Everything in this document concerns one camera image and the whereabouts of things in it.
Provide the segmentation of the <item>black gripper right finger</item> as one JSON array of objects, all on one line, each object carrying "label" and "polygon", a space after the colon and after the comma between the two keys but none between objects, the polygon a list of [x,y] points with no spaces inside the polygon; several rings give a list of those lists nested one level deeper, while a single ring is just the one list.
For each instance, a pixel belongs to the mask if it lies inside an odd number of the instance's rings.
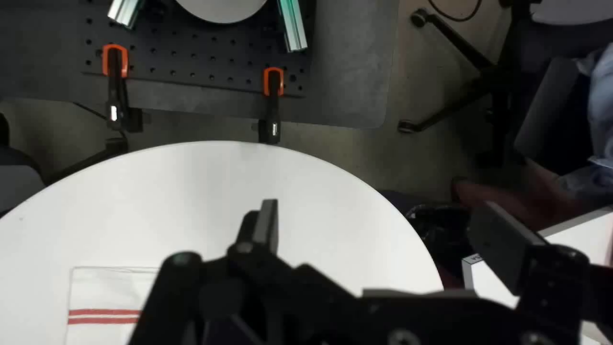
[{"label": "black gripper right finger", "polygon": [[486,201],[470,212],[467,239],[511,293],[520,289],[528,251],[545,245],[537,231],[526,228],[493,201]]}]

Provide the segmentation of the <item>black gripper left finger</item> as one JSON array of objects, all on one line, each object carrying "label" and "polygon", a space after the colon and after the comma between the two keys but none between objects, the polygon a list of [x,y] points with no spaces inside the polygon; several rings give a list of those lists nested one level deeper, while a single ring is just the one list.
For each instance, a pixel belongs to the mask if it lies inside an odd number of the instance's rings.
[{"label": "black gripper left finger", "polygon": [[269,253],[277,251],[277,201],[263,199],[256,210],[248,210],[237,231],[239,243],[258,243]]}]

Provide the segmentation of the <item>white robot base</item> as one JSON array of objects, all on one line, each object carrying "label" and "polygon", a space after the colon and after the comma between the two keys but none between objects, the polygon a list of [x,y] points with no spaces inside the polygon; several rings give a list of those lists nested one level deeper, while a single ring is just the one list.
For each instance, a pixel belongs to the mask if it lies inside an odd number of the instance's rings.
[{"label": "white robot base", "polygon": [[175,0],[196,19],[229,24],[252,17],[267,0]]}]

